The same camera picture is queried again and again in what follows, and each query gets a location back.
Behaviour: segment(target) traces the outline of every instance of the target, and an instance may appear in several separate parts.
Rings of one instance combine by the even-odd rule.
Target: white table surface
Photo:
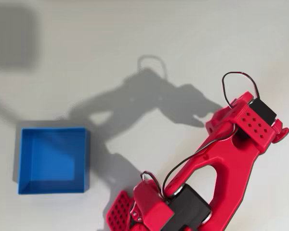
[[[157,75],[138,69],[143,55],[157,56],[142,62]],[[234,70],[289,127],[289,0],[0,4],[0,231],[108,230],[105,207],[139,171],[162,181],[204,141]],[[228,79],[230,99],[246,90]],[[47,120],[97,137],[87,192],[17,194],[17,131]],[[214,180],[206,167],[188,183],[209,201]],[[289,136],[257,159],[226,230],[289,230]]]

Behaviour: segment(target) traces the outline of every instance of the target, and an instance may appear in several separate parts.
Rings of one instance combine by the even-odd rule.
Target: white surface
[[[5,108],[0,111],[11,115],[0,114],[0,231],[103,229],[110,188],[93,172],[84,194],[17,195],[15,124],[68,118],[80,101],[119,87],[137,72],[144,54],[165,62],[173,85],[192,84],[222,106],[222,75],[250,74],[262,100],[289,127],[289,0],[40,0],[7,6],[12,12],[24,8],[26,19],[34,21],[36,52],[33,65],[27,60],[27,66],[0,67],[0,107]],[[148,65],[162,72],[155,62]],[[229,98],[251,90],[246,83],[228,81]],[[204,128],[174,124],[150,109],[106,145],[111,154],[162,180],[205,137]],[[206,168],[189,183],[209,200],[212,183],[207,182],[213,179]],[[289,136],[258,158],[226,230],[289,230]]]

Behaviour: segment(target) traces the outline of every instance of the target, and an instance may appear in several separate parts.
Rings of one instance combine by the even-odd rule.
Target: black cable
[[[141,174],[140,174],[140,177],[142,180],[144,180],[144,174],[146,175],[149,175],[152,180],[154,181],[154,183],[156,184],[157,188],[158,188],[158,191],[160,192],[160,194],[162,195],[162,190],[160,189],[160,184],[159,184],[159,181],[157,180],[157,178],[154,176],[154,174],[152,172],[149,172],[149,171],[143,171]]]
[[[161,188],[161,194],[162,196],[167,199],[167,195],[165,194],[165,185],[166,185],[166,182],[168,180],[168,178],[170,177],[170,175],[174,172],[174,170],[176,170],[180,165],[182,165],[184,162],[188,161],[189,159],[193,158],[195,155],[197,155],[199,152],[201,152],[202,150],[206,149],[207,147],[209,147],[212,143],[216,142],[216,141],[221,141],[221,140],[225,140],[227,138],[229,138],[236,130],[236,125],[234,124],[234,127],[233,127],[233,131],[224,136],[224,137],[221,137],[221,138],[218,138],[218,139],[214,139],[212,140],[211,142],[207,143],[206,145],[200,147],[194,154],[192,154],[191,156],[187,157],[186,159],[184,159],[183,161],[181,161],[179,164],[177,164],[168,174],[167,176],[165,177],[164,179],[164,182],[162,184],[162,188]]]
[[[256,97],[260,99],[260,95],[259,95],[259,91],[258,91],[257,85],[256,85],[255,81],[254,81],[248,74],[246,74],[246,73],[244,73],[244,72],[228,72],[228,73],[226,73],[226,74],[223,76],[223,78],[222,78],[222,86],[223,86],[223,95],[224,95],[224,98],[225,98],[225,100],[226,100],[226,102],[228,103],[228,105],[229,105],[230,108],[232,108],[232,106],[231,106],[230,102],[229,102],[228,99],[227,99],[226,90],[225,90],[225,83],[224,83],[224,79],[225,79],[225,77],[226,77],[228,74],[241,74],[241,75],[244,75],[245,77],[247,77],[247,78],[253,83],[253,85],[254,85],[255,92],[256,92]],[[185,163],[186,161],[188,161],[188,160],[190,160],[191,158],[193,158],[195,155],[197,155],[197,154],[198,154],[199,152],[201,152],[202,150],[204,150],[204,149],[206,149],[207,147],[209,147],[212,143],[217,142],[217,141],[222,141],[222,140],[228,139],[235,131],[236,131],[236,124],[234,124],[233,130],[232,130],[232,132],[231,132],[230,134],[228,134],[228,135],[226,135],[226,136],[224,136],[224,137],[221,137],[221,138],[214,139],[214,140],[210,141],[210,142],[207,143],[206,145],[200,147],[193,155],[187,157],[186,159],[184,159],[183,161],[181,161],[179,164],[177,164],[177,165],[167,174],[167,176],[165,177],[165,179],[164,179],[164,181],[163,181],[163,184],[162,184],[162,187],[160,187],[158,180],[156,179],[156,177],[155,177],[151,172],[144,171],[143,173],[140,174],[140,176],[141,176],[142,180],[144,180],[144,174],[149,175],[149,176],[153,179],[154,183],[157,185],[158,190],[159,190],[161,196],[162,196],[165,200],[167,200],[168,197],[167,197],[167,195],[165,194],[165,185],[166,185],[167,180],[168,180],[168,178],[170,177],[170,175],[171,175],[179,166],[181,166],[183,163]]]
[[[244,72],[240,72],[240,71],[232,71],[232,72],[228,72],[226,73],[223,78],[222,78],[222,86],[223,86],[223,96],[225,97],[225,100],[227,102],[227,104],[229,105],[230,108],[232,108],[230,102],[228,101],[227,99],[227,96],[226,96],[226,89],[225,89],[225,83],[224,83],[224,79],[227,75],[229,74],[241,74],[241,75],[244,75],[246,78],[248,78],[254,85],[254,88],[255,88],[255,92],[256,92],[256,97],[260,99],[260,95],[259,95],[259,91],[258,91],[258,88],[257,88],[257,85],[255,83],[255,81],[246,73]]]

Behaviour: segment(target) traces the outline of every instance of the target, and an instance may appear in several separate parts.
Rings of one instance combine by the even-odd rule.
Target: blue plastic container
[[[83,193],[89,187],[89,132],[85,128],[23,128],[19,194]]]

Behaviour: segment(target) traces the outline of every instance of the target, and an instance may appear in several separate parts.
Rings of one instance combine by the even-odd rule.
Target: perforated plate
[[[107,213],[106,221],[111,231],[125,231],[132,199],[125,191],[121,191],[110,210]]]
[[[247,104],[241,103],[236,106],[229,119],[238,124],[258,144],[262,153],[265,152],[276,135],[271,126]]]

